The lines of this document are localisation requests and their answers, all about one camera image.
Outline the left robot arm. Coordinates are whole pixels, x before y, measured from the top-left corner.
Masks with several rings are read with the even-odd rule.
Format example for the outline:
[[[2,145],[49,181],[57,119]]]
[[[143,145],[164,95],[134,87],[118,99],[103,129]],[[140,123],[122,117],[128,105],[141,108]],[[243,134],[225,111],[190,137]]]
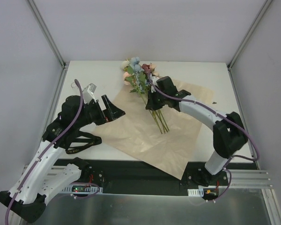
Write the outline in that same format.
[[[84,103],[77,95],[66,98],[57,118],[46,128],[39,148],[21,178],[12,188],[0,192],[0,203],[7,206],[8,211],[34,223],[63,188],[73,182],[91,185],[94,177],[90,165],[78,157],[55,178],[44,179],[62,153],[75,154],[102,143],[101,137],[80,131],[82,127],[92,123],[99,126],[125,115],[106,95],[102,100],[104,110],[94,99]]]

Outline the artificial flower bunch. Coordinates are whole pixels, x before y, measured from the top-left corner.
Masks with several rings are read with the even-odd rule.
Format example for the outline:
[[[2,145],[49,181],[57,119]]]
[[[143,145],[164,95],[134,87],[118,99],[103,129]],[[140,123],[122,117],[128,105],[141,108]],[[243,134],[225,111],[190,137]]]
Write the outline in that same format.
[[[132,57],[125,59],[120,66],[120,69],[123,73],[123,81],[125,85],[130,85],[132,90],[130,93],[137,93],[141,97],[142,101],[146,105],[148,102],[148,94],[152,91],[152,87],[146,79],[146,70],[153,72],[153,75],[159,74],[155,72],[156,66],[152,63],[145,64],[145,69],[141,65],[141,60],[139,57]],[[169,127],[167,122],[161,112],[161,109],[158,110],[148,110],[156,125],[159,128],[161,134],[169,132]]]

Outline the orange wrapping paper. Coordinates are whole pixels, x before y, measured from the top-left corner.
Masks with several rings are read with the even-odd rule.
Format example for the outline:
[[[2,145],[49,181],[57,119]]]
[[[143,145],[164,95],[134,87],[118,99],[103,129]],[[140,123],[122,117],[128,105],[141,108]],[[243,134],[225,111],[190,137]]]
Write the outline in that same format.
[[[140,160],[175,178],[181,178],[188,162],[206,162],[213,151],[212,133],[201,122],[164,107],[165,121],[153,118],[145,109],[145,98],[131,93],[122,82],[101,84],[97,93],[106,94],[125,115],[93,128],[102,144],[89,150],[89,158]]]

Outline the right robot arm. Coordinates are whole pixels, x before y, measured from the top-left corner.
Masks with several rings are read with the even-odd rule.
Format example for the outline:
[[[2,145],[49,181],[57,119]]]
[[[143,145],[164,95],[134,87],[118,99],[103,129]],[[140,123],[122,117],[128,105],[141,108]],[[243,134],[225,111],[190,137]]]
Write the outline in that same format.
[[[190,92],[177,90],[168,76],[148,75],[148,82],[151,90],[148,91],[146,109],[159,110],[166,105],[194,117],[213,132],[214,152],[204,167],[192,175],[192,181],[204,187],[214,184],[234,153],[248,142],[240,115],[219,112],[198,101]]]

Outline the black ribbon gold lettering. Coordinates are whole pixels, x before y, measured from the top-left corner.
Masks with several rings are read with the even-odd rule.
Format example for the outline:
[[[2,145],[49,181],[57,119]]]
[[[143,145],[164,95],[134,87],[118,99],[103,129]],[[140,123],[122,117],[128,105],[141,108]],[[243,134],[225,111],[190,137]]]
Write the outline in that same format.
[[[100,145],[102,139],[88,132],[78,131],[66,143],[66,154],[72,155],[84,151],[92,146]]]

